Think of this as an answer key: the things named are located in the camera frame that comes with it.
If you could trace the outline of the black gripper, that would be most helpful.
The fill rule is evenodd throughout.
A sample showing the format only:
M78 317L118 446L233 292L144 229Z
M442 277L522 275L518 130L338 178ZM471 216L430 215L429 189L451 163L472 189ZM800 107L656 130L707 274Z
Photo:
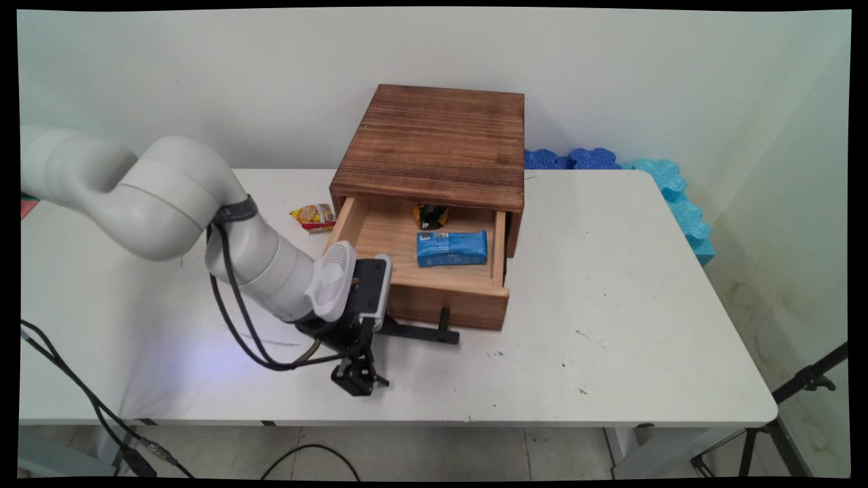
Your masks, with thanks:
M376 387L390 386L374 365L373 325L375 319L370 317L344 317L332 323L313 318L295 323L295 328L338 354L356 355L341 359L332 370L331 381L351 396L366 397Z

